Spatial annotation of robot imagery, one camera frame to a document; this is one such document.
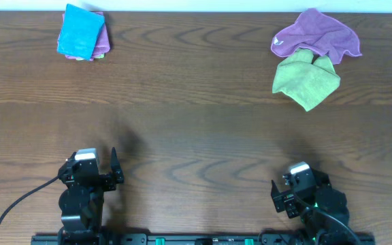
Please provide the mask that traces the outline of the blue folded cloth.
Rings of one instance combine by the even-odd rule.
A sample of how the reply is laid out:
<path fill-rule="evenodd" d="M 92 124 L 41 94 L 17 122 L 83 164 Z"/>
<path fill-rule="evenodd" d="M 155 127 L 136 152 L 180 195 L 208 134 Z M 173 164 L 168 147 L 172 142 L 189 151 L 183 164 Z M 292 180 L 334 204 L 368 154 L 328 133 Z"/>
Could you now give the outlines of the blue folded cloth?
<path fill-rule="evenodd" d="M 104 16 L 67 4 L 57 52 L 90 59 L 104 24 Z"/>

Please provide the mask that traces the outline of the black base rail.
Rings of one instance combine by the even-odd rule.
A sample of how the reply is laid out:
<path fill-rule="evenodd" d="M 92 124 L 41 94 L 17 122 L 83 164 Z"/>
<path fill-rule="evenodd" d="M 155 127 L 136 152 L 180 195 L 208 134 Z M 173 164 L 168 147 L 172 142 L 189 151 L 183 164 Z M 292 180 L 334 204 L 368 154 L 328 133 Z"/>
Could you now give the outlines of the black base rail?
<path fill-rule="evenodd" d="M 68 235 L 34 235 L 31 245 L 94 244 L 94 245 L 283 245 L 283 244 L 355 244 L 345 235 L 320 234 L 312 238 L 288 233 L 262 233 L 260 235 L 146 235 L 127 233 L 100 235 L 91 240 L 75 240 Z"/>

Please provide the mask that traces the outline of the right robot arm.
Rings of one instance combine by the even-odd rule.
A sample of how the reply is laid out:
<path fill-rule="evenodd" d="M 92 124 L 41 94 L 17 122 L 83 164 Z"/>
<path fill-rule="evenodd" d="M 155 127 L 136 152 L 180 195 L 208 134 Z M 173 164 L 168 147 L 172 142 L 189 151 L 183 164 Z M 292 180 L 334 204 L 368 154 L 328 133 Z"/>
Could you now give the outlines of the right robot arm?
<path fill-rule="evenodd" d="M 272 182 L 271 198 L 277 212 L 299 217 L 304 228 L 289 244 L 361 244 L 348 226 L 350 212 L 346 195 L 332 187 L 329 176 L 309 168 L 283 176 L 289 189 L 279 191 Z"/>

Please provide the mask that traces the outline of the green folded cloth bottom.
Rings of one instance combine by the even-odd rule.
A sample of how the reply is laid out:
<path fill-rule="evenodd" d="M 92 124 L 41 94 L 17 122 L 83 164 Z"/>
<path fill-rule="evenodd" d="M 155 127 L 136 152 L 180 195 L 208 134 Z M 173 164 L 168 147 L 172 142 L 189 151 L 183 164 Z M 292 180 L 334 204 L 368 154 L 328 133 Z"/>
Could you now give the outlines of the green folded cloth bottom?
<path fill-rule="evenodd" d="M 78 58 L 75 58 L 75 60 L 77 60 L 77 61 L 94 61 L 95 59 L 103 59 L 104 57 L 105 57 L 105 53 L 99 54 L 97 56 L 93 56 L 90 59 L 83 59 L 83 58 L 78 57 Z"/>

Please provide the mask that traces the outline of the purple folded cloth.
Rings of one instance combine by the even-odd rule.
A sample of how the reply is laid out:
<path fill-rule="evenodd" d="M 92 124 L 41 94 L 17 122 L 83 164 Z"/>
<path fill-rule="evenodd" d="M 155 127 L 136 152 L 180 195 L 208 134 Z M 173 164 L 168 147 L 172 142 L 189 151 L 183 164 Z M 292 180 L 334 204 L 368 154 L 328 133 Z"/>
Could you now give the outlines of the purple folded cloth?
<path fill-rule="evenodd" d="M 103 12 L 93 12 L 93 13 L 103 16 Z M 100 34 L 98 35 L 98 39 L 95 44 L 95 48 L 93 50 L 93 54 L 92 54 L 91 58 L 93 56 L 97 56 L 99 54 L 107 53 L 110 51 L 110 49 L 111 49 L 111 45 L 110 45 L 110 41 L 109 41 L 109 37 L 108 37 L 108 31 L 107 31 L 106 23 L 104 23 L 102 30 L 101 30 Z M 74 59 L 75 60 L 75 58 L 78 58 L 78 57 L 79 56 L 70 56 L 70 55 L 65 54 L 66 59 Z"/>

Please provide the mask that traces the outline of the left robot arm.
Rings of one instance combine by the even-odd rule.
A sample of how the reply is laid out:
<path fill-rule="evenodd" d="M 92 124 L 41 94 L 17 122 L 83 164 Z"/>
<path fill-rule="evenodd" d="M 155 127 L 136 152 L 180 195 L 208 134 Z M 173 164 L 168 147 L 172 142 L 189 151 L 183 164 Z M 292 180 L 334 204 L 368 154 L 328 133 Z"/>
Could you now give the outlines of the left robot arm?
<path fill-rule="evenodd" d="M 101 226 L 104 193 L 116 190 L 125 178 L 115 148 L 111 151 L 111 172 L 100 174 L 98 163 L 96 149 L 81 149 L 74 152 L 58 171 L 58 179 L 67 187 L 59 197 L 63 227 L 58 234 L 58 244 L 108 243 Z"/>

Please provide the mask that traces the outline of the green microfiber cloth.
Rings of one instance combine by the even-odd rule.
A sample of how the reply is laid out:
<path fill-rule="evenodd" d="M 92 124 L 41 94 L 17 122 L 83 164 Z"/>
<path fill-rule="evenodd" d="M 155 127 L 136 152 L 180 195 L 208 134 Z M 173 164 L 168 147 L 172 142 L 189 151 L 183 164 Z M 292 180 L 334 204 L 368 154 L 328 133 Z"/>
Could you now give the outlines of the green microfiber cloth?
<path fill-rule="evenodd" d="M 332 94 L 340 80 L 328 56 L 315 58 L 311 50 L 299 49 L 278 64 L 272 92 L 283 93 L 308 112 Z"/>

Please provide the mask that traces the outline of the purple crumpled cloth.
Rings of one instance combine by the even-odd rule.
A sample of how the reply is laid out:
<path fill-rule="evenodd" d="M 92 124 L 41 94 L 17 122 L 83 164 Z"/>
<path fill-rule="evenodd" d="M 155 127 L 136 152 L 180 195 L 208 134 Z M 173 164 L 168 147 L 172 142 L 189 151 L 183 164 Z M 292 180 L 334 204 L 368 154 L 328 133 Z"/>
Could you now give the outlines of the purple crumpled cloth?
<path fill-rule="evenodd" d="M 302 12 L 293 24 L 275 34 L 270 46 L 279 57 L 291 56 L 298 49 L 328 56 L 334 65 L 340 64 L 345 55 L 362 55 L 358 35 L 339 20 L 315 8 Z"/>

